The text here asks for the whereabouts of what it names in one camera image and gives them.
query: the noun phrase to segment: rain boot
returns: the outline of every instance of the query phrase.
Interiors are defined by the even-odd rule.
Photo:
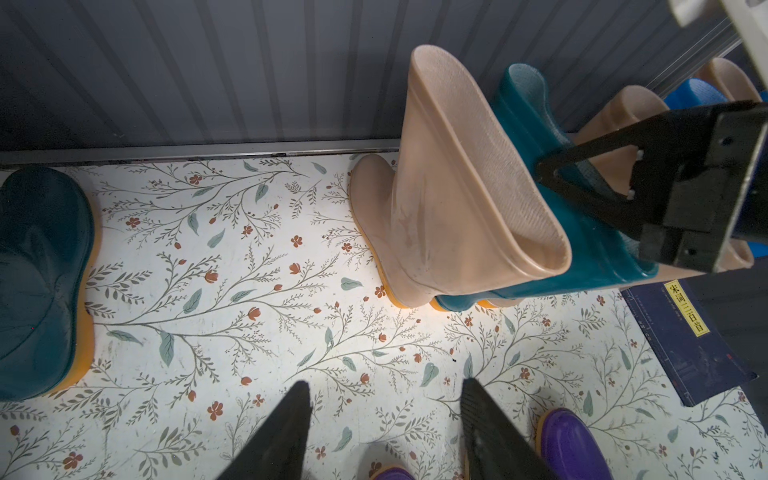
[[[694,75],[720,91],[728,101],[763,101],[744,70],[727,58],[713,58]]]
[[[84,293],[98,233],[83,190],[61,172],[26,167],[0,188],[0,400],[68,388],[91,368]]]
[[[415,477],[400,467],[389,467],[373,474],[371,480],[415,480]]]
[[[367,155],[353,218],[400,307],[559,275],[571,246],[480,88],[447,51],[411,55],[397,173]]]
[[[546,80],[530,65],[514,64],[507,69],[491,105],[532,174],[539,158],[572,146],[549,111]],[[563,169],[562,173],[582,187],[615,195],[588,162]],[[631,239],[584,214],[554,191],[541,185],[538,189],[568,235],[573,249],[571,268],[559,276],[497,290],[464,296],[440,295],[436,300],[443,309],[466,310],[475,302],[488,308],[530,296],[593,290],[655,277],[658,266],[639,260],[637,245],[629,247]]]
[[[698,78],[690,78],[664,99],[670,110],[691,108],[699,105],[724,104],[728,102],[725,95],[715,87]]]
[[[667,110],[669,107],[664,101],[647,88],[639,85],[624,87],[578,132],[574,143],[586,143]],[[637,147],[626,146],[593,157],[590,162],[611,185],[611,188],[619,194],[626,195],[630,189],[629,182],[636,159]],[[754,262],[755,259],[747,243],[743,240],[731,239],[720,261],[717,262],[717,271],[751,268]],[[633,284],[666,282],[701,274],[695,270],[659,265],[659,273],[654,279]]]
[[[560,480],[612,480],[611,470],[589,428],[568,409],[538,420],[536,452]]]

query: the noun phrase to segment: book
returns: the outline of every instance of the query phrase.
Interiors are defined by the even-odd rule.
[[[757,378],[714,328],[685,280],[621,292],[685,406]]]

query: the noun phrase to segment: boot opening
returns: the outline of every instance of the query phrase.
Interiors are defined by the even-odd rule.
[[[413,81],[455,135],[456,147],[474,167],[522,253],[550,274],[566,271],[571,263],[568,238],[472,75],[434,45],[413,51],[412,68]]]

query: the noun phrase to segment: black metal bracket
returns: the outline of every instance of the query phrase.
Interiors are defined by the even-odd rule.
[[[643,260],[713,272],[731,237],[768,242],[768,161],[757,170],[767,131],[768,104],[667,111],[542,158],[537,181],[639,240]],[[638,155],[627,196],[602,197],[558,173],[628,145]]]

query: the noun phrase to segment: corrugated metal wall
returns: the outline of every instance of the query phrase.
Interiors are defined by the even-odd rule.
[[[0,0],[0,148],[398,137],[409,54],[456,55],[486,96],[526,62],[573,130],[652,84],[722,17],[664,0]]]

